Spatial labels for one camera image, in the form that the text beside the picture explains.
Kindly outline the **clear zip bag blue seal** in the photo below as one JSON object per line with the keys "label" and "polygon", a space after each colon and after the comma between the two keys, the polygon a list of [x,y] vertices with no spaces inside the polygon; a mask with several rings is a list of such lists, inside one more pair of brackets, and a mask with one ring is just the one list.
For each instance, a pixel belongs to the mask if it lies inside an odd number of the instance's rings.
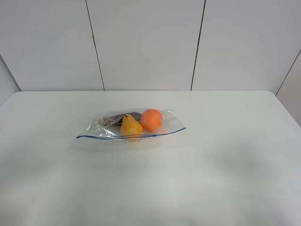
{"label": "clear zip bag blue seal", "polygon": [[[144,111],[150,108],[138,108],[138,109],[127,109],[121,110],[117,112],[102,114],[101,116],[94,119],[88,127],[76,138],[91,138],[97,140],[121,140],[130,142],[129,140],[122,138],[120,133],[121,125],[111,125],[105,126],[104,118],[108,116],[114,116],[117,114],[122,113],[131,113],[131,112],[138,112],[142,114]],[[153,137],[161,137],[166,135],[175,134],[181,132],[186,129],[186,127],[182,124],[182,122],[174,116],[170,110],[159,110],[163,115],[162,125],[156,129],[155,131],[147,131],[143,128],[143,133],[140,136],[141,139],[153,138]]]}

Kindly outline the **orange fruit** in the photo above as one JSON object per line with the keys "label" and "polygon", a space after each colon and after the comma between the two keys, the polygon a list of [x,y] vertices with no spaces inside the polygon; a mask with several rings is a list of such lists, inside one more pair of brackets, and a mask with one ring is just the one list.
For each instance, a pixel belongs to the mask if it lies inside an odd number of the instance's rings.
{"label": "orange fruit", "polygon": [[147,131],[155,131],[162,125],[163,115],[157,109],[147,109],[140,117],[142,127]]}

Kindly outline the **yellow pear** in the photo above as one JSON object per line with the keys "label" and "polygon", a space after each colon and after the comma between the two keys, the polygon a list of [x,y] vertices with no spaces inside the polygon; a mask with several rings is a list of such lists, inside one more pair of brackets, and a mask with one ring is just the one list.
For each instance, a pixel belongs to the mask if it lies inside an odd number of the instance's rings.
{"label": "yellow pear", "polygon": [[137,141],[143,133],[143,127],[130,114],[125,114],[122,119],[120,133],[122,138]]}

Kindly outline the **dark purple eggplant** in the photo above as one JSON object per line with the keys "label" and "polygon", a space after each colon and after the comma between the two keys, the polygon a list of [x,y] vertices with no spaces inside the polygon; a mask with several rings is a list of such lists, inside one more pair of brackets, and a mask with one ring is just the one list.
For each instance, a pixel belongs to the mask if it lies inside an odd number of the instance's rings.
{"label": "dark purple eggplant", "polygon": [[121,125],[123,122],[123,117],[129,114],[131,115],[137,122],[140,122],[141,114],[138,112],[131,112],[131,113],[122,113],[117,114],[114,116],[108,116],[104,118],[105,126],[111,126],[111,125]]}

